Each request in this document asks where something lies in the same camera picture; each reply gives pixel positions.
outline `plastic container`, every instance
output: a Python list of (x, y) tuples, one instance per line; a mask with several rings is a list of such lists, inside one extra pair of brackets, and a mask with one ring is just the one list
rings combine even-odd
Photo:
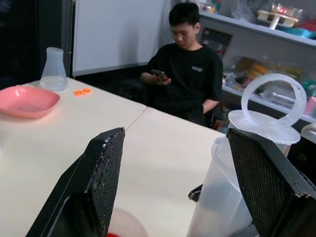
[(212, 161), (197, 202), (187, 237), (226, 237), (252, 221), (240, 193), (228, 139), (212, 147)]
[(303, 10), (280, 3), (272, 3), (271, 12), (299, 19), (302, 16)]
[(303, 127), (301, 136), (316, 144), (316, 123), (311, 123)]
[(60, 99), (54, 92), (30, 86), (11, 86), (0, 91), (0, 112), (38, 119), (53, 110)]
[(148, 237), (142, 223), (131, 213), (117, 206), (113, 208), (108, 233), (119, 237)]
[[(295, 94), (295, 103), (289, 114), (276, 119), (268, 115), (248, 110), (248, 101), (252, 92), (258, 87), (271, 81), (283, 81), (291, 85)], [(282, 74), (266, 74), (251, 82), (241, 98), (242, 110), (231, 111), (228, 115), (230, 127), (256, 133), (272, 140), (287, 156), (292, 144), (300, 141), (301, 136), (291, 126), (303, 115), (306, 107), (306, 92), (296, 80)]]
[(316, 111), (316, 97), (311, 96), (308, 100), (307, 107), (304, 111), (304, 114), (315, 117), (315, 111)]
[(67, 76), (63, 63), (64, 51), (49, 47), (46, 64), (41, 75), (40, 86), (46, 90), (61, 91), (67, 87)]
[[(296, 100), (292, 111), (277, 120), (247, 109), (252, 92), (270, 81), (290, 83)], [(287, 155), (290, 146), (300, 140), (300, 134), (290, 127), (300, 119), (306, 105), (302, 86), (281, 74), (267, 74), (251, 82), (245, 89), (242, 110), (229, 113), (229, 127), (257, 133), (266, 137)], [(187, 237), (226, 237), (251, 223), (251, 216), (240, 193), (234, 161), (226, 137), (216, 139), (212, 146), (212, 161), (207, 172), (199, 201), (194, 211)]]

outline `plastic bag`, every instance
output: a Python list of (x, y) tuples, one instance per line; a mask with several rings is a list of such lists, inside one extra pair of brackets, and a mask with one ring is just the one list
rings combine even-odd
[(230, 0), (231, 15), (234, 19), (250, 23), (256, 22), (256, 17), (247, 0)]

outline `man's arm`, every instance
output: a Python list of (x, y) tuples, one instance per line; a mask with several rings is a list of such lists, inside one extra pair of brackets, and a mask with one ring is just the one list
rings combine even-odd
[(140, 75), (140, 79), (142, 80), (142, 82), (149, 85), (154, 85), (156, 83), (155, 75), (151, 75), (150, 73), (142, 73)]
[(215, 106), (217, 106), (218, 103), (219, 103), (219, 101), (206, 99), (204, 101), (204, 103), (203, 103), (203, 114), (206, 114), (207, 112), (209, 112), (212, 109), (214, 109)]
[(203, 113), (213, 110), (219, 103), (222, 95), (223, 84), (223, 62), (216, 57), (208, 69), (206, 75), (204, 90), (205, 101), (203, 103)]

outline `pink bowl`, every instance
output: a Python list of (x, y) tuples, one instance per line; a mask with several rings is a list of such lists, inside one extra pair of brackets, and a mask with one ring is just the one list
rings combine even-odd
[(57, 104), (54, 92), (29, 86), (12, 86), (0, 91), (0, 112), (22, 118), (41, 118)]

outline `black t-shirt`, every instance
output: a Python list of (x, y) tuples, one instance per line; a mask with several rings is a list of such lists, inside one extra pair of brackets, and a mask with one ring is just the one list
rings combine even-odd
[(148, 63), (151, 69), (164, 71), (171, 83), (154, 87), (153, 105), (167, 113), (202, 108), (206, 99), (219, 101), (222, 92), (223, 63), (209, 47), (195, 51), (177, 44), (162, 47)]

